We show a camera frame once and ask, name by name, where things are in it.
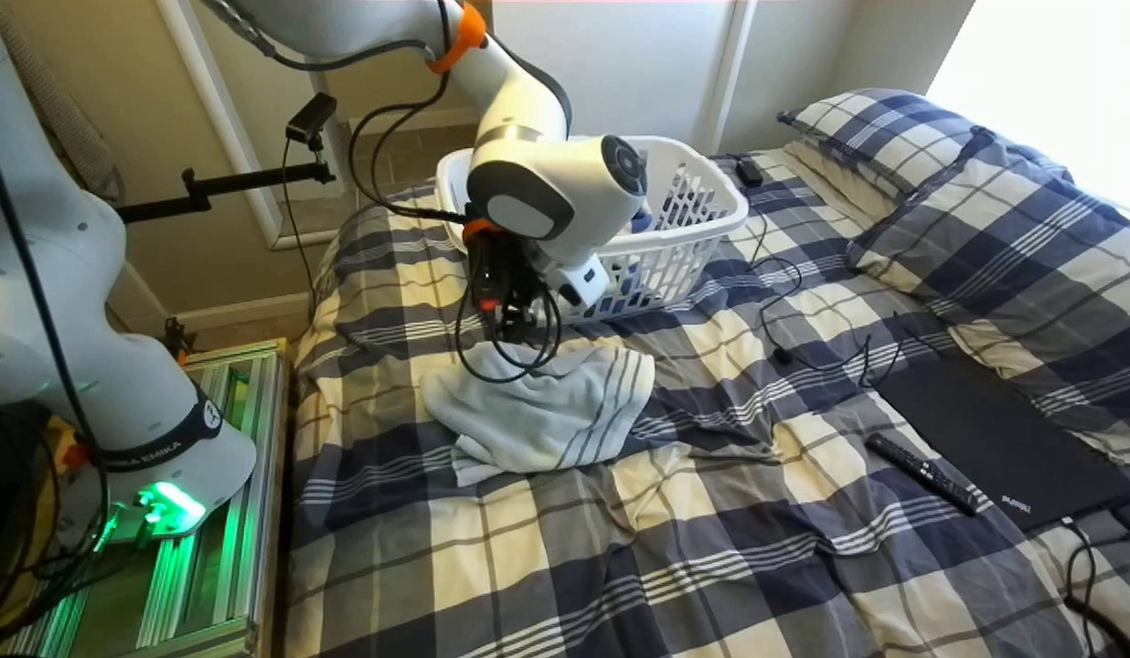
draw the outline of bed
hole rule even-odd
[[[1105,239],[1071,241],[1127,270],[1069,309],[1040,267],[1018,267],[1034,309],[1056,314],[1024,319],[979,290],[994,275],[1012,293],[1007,241],[983,239],[1003,224],[994,191],[978,187],[994,207],[979,231],[940,235],[960,254],[906,246],[960,217],[964,176],[1071,191],[1069,169],[902,90],[845,90],[785,124],[784,151],[716,156],[729,176],[752,161],[760,181],[732,178],[751,217],[691,295],[566,329],[562,345],[654,359],[616,460],[457,485],[457,435],[420,380],[457,370],[465,254],[431,218],[367,207],[344,224],[296,353],[285,655],[1130,649],[1130,540],[1113,512],[1024,534],[991,501],[960,512],[863,442],[897,438],[960,479],[875,380],[972,353],[1130,479],[1130,309],[1108,302],[1101,351],[1085,347],[1105,374],[1033,329],[1085,339],[1069,309],[1113,290],[1130,300],[1130,224],[1101,217]]]

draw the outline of bedsheet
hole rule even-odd
[[[455,367],[460,251],[442,224],[348,218],[296,359],[285,655],[1075,655],[1113,642],[1101,622],[1130,640],[1113,516],[1024,538],[863,449],[924,449],[872,380],[950,345],[847,267],[860,226],[784,151],[747,156],[765,187],[687,300],[566,329],[660,363],[627,453],[479,485],[455,485],[455,435],[412,396]]]

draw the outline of white towel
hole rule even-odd
[[[494,345],[470,351],[483,375],[513,375]],[[427,412],[457,431],[457,485],[499,473],[562,473],[616,460],[654,389],[654,359],[612,345],[559,347],[559,353],[513,385],[485,385],[460,367],[420,380]]]

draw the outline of laundry basket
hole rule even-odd
[[[649,202],[634,231],[619,235],[595,254],[607,267],[607,293],[591,308],[559,300],[562,321],[627,319],[683,300],[713,261],[723,235],[747,218],[735,181],[704,152],[678,139],[627,136],[649,161]],[[439,203],[465,207],[465,176],[473,152],[455,151],[439,161]]]

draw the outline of green led light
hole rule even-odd
[[[184,534],[206,520],[206,507],[176,481],[148,485],[140,492],[140,503],[148,507],[148,524],[155,526],[155,534]]]

